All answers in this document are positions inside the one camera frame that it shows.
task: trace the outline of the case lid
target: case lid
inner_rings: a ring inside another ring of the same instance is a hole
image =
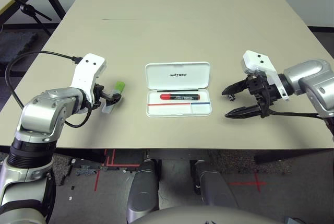
[[[145,66],[151,90],[198,89],[209,85],[209,62],[150,63]]]

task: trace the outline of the red tape marking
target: red tape marking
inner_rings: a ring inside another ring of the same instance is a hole
[[[258,183],[256,182],[231,182],[229,183],[230,186],[256,186],[256,185],[260,185],[260,186],[265,186],[267,185],[266,182],[263,181],[259,181]]]
[[[257,187],[257,190],[259,191],[259,193],[261,192],[261,189],[260,189],[260,185],[259,185],[259,179],[257,177],[257,171],[254,170],[254,177],[255,177],[255,181],[256,181],[256,187]]]
[[[99,177],[100,177],[100,170],[98,170],[98,173],[96,175],[94,191],[96,191],[98,189]]]
[[[136,168],[136,167],[140,166],[140,164],[114,164],[115,152],[116,152],[116,149],[113,149],[113,155],[111,157],[111,164],[109,164],[109,158],[110,158],[110,156],[107,157],[107,159],[106,159],[106,166],[107,167],[129,167],[129,168]]]

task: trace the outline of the white case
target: white case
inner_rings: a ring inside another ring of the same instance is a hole
[[[147,93],[146,114],[149,117],[208,116],[212,112],[209,92],[208,62],[150,63],[145,66]],[[162,100],[163,93],[195,93],[199,100]],[[150,105],[161,103],[193,103],[185,105]]]

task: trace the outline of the red marker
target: red marker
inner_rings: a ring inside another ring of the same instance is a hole
[[[199,95],[190,94],[190,95],[182,95],[182,94],[172,94],[172,93],[164,93],[160,95],[160,99],[162,100],[199,100]]]

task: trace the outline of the blue line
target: blue line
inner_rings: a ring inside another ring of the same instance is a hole
[[[210,102],[192,102],[191,105],[210,104]]]

